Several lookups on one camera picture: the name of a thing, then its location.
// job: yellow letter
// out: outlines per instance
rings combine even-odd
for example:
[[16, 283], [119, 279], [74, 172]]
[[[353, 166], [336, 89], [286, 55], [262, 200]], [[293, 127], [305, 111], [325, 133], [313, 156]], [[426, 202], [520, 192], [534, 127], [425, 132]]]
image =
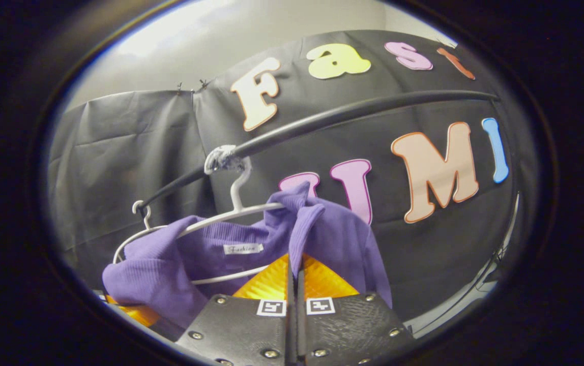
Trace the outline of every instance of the yellow letter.
[[345, 72], [360, 74], [371, 68], [371, 62], [360, 57], [357, 51], [348, 44], [331, 43], [311, 49], [306, 55], [308, 60], [314, 60], [308, 67], [308, 72], [317, 79], [330, 79]]
[[450, 125], [446, 159], [441, 157], [434, 144], [421, 132], [406, 134], [392, 143], [392, 153], [405, 161], [410, 181], [412, 204], [405, 214], [405, 222], [418, 222], [434, 212], [434, 204], [429, 201], [428, 186], [443, 208], [450, 202], [455, 181], [455, 202], [465, 201], [478, 192], [480, 185], [475, 179], [470, 134], [469, 126], [464, 122]]
[[245, 76], [237, 79], [231, 86], [231, 91], [237, 93], [240, 103], [245, 111], [245, 131], [251, 131], [267, 122], [276, 114], [276, 104], [266, 104], [262, 95], [267, 93], [269, 97], [275, 97], [278, 94], [278, 84], [274, 76], [267, 72], [260, 77], [260, 83], [255, 83], [255, 77], [264, 71], [274, 71], [281, 67], [281, 62], [273, 57], [259, 63]]

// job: white hanger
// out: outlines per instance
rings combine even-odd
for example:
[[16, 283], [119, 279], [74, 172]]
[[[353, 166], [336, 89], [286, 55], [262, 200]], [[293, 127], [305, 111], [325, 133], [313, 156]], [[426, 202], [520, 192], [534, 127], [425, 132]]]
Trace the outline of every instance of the white hanger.
[[[187, 227], [184, 231], [182, 231], [177, 236], [177, 238], [181, 238], [182, 236], [185, 236], [186, 234], [190, 234], [190, 232], [197, 231], [199, 229], [203, 229], [204, 227], [212, 225], [213, 223], [224, 222], [226, 220], [231, 220], [233, 218], [239, 218], [241, 216], [255, 214], [255, 213], [267, 211], [267, 210], [275, 210], [275, 209], [284, 207], [283, 204], [281, 204], [281, 203], [266, 203], [266, 204], [259, 204], [257, 206], [244, 207], [242, 200], [240, 199], [240, 192], [239, 191], [240, 191], [240, 187], [242, 187], [245, 184], [245, 182], [249, 179], [249, 176], [251, 175], [252, 164], [251, 164], [251, 159], [249, 157], [242, 159], [241, 170], [242, 170], [242, 174], [240, 174], [240, 176], [236, 179], [236, 181], [233, 182], [233, 185], [231, 185], [231, 201], [233, 202], [233, 210], [229, 211], [229, 212], [221, 213], [217, 216], [213, 216], [212, 218], [207, 218], [206, 220], [202, 220], [201, 222], [194, 223], [194, 224], [190, 225], [189, 227]], [[141, 203], [143, 203], [143, 201], [134, 202], [134, 205], [132, 206], [132, 212], [134, 214], [136, 213], [136, 207]], [[168, 225], [162, 225], [162, 226], [157, 226], [157, 227], [150, 227], [150, 223], [148, 222], [148, 218], [150, 218], [150, 216], [152, 215], [152, 210], [150, 209], [149, 205], [147, 206], [147, 209], [148, 209], [148, 213], [145, 215], [145, 218], [143, 219], [143, 222], [145, 223], [145, 230], [137, 232], [136, 234], [127, 238], [122, 244], [120, 244], [120, 247], [118, 247], [118, 249], [115, 251], [115, 254], [113, 255], [113, 264], [116, 264], [118, 262], [118, 259], [120, 259], [120, 251], [128, 243], [131, 243], [135, 239], [138, 239], [141, 236], [145, 236], [146, 234], [149, 234], [150, 232], [157, 231], [159, 229], [162, 229], [162, 228], [168, 226]], [[190, 282], [192, 283], [192, 285], [205, 285], [208, 283], [217, 283], [217, 282], [234, 280], [236, 278], [243, 278], [243, 277], [247, 277], [247, 276], [259, 273], [259, 272], [263, 271], [264, 269], [266, 269], [268, 266], [269, 265], [250, 269], [248, 271], [242, 271], [239, 273], [232, 273], [232, 274], [226, 275], [226, 276], [206, 278], [203, 280], [194, 280], [194, 281], [190, 281]]]

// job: white wall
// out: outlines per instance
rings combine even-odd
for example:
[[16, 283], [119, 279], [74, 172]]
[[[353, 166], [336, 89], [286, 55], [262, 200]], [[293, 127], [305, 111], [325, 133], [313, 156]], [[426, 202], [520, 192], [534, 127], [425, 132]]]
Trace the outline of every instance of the white wall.
[[71, 90], [66, 109], [131, 90], [197, 89], [256, 53], [308, 35], [354, 29], [410, 33], [454, 45], [438, 31], [372, 0], [186, 2], [113, 46]]

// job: pink letter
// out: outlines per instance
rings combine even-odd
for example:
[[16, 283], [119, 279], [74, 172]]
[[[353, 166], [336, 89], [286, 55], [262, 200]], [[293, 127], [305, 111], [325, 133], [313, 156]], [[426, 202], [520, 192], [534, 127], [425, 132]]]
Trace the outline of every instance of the pink letter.
[[278, 189], [284, 191], [289, 188], [294, 188], [303, 183], [304, 181], [310, 182], [310, 190], [308, 191], [308, 197], [317, 197], [317, 192], [315, 188], [317, 188], [317, 185], [319, 184], [319, 175], [317, 173], [312, 173], [311, 171], [308, 171], [306, 173], [294, 174], [288, 176], [287, 178], [284, 178], [278, 183]]
[[403, 42], [387, 42], [385, 49], [396, 55], [396, 60], [412, 70], [432, 70], [432, 63], [416, 53], [416, 48]]
[[331, 168], [331, 177], [341, 181], [346, 191], [348, 205], [364, 222], [371, 225], [373, 213], [367, 187], [366, 174], [371, 171], [371, 163], [365, 159], [348, 160]]

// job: clothing label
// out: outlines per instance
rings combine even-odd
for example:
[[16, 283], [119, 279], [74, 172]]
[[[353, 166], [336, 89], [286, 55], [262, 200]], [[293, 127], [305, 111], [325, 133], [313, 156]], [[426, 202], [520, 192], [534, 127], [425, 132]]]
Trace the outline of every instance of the clothing label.
[[262, 252], [261, 243], [224, 244], [224, 254], [253, 254]]

